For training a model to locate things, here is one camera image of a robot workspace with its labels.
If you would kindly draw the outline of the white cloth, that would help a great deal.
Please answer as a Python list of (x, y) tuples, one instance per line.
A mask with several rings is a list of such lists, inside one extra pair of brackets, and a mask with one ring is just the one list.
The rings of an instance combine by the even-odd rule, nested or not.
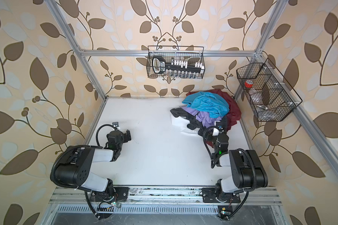
[(188, 125), (190, 121), (184, 119), (183, 117), (174, 117), (171, 115), (171, 123), (173, 126), (178, 127), (180, 129), (180, 133), (187, 136), (198, 136), (199, 128), (190, 129)]

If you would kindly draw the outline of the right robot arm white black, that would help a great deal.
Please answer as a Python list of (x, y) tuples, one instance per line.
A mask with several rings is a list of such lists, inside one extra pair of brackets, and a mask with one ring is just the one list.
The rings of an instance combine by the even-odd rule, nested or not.
[(229, 150), (229, 137), (206, 130), (203, 142), (210, 155), (211, 168), (229, 167), (230, 176), (219, 179), (213, 188), (201, 191), (204, 203), (240, 203), (239, 194), (268, 185), (268, 176), (254, 150)]

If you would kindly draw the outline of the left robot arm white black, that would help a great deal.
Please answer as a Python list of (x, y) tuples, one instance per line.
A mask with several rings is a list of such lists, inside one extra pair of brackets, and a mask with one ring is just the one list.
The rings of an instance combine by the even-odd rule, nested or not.
[(73, 188), (91, 193), (97, 202), (124, 201), (128, 198), (129, 188), (116, 188), (113, 181), (91, 171), (92, 164), (115, 162), (124, 143), (131, 140), (129, 130), (122, 132), (114, 129), (107, 134), (104, 147), (96, 145), (70, 146), (54, 162), (50, 180), (59, 187)]

